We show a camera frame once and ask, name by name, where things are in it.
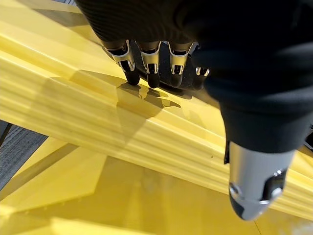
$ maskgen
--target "yellow ridged panel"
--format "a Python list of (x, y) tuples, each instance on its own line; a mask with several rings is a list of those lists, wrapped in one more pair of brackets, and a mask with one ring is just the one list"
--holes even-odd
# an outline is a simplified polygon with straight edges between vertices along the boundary
[(244, 222), (228, 196), (48, 138), (0, 192), (3, 235), (310, 235), (269, 210)]
[[(152, 90), (143, 80), (128, 85), (73, 6), (0, 2), (0, 119), (228, 192), (224, 124), (214, 101)], [(313, 219), (311, 157), (296, 154), (272, 208)]]

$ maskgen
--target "gray carpet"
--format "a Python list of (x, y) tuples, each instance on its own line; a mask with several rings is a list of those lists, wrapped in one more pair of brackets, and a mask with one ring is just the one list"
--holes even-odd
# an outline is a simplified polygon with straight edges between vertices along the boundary
[(13, 125), (0, 148), (0, 190), (47, 136)]

